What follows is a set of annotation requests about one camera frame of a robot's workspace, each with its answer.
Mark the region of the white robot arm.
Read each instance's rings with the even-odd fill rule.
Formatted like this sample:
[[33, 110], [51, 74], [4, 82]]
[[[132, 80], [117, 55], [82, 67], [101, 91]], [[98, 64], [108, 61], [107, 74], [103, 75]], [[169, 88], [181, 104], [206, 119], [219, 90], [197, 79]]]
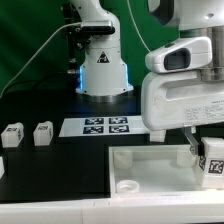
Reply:
[[[112, 99], [131, 91], [117, 17], [99, 0], [70, 2], [81, 17], [80, 31], [90, 36], [76, 92]], [[192, 128], [224, 122], [224, 0], [147, 0], [147, 8], [161, 25], [176, 27], [179, 37], [145, 57], [150, 73], [141, 89], [143, 123], [154, 142], [182, 129], [191, 152], [202, 155]]]

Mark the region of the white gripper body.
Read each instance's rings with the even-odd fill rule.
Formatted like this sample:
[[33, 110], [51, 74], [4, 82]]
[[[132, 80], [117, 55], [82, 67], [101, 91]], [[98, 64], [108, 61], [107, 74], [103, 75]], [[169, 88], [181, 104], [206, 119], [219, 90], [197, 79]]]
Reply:
[[203, 82], [198, 71], [151, 72], [142, 83], [141, 115], [150, 131], [224, 122], [224, 82]]

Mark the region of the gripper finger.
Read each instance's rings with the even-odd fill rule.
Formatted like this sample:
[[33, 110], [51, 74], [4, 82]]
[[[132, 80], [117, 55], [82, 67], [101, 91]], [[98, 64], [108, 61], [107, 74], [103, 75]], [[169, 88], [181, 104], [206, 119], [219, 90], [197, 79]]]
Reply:
[[190, 152], [194, 156], [204, 155], [204, 146], [201, 141], [197, 140], [193, 134], [193, 127], [184, 127], [182, 129], [183, 134], [190, 144]]

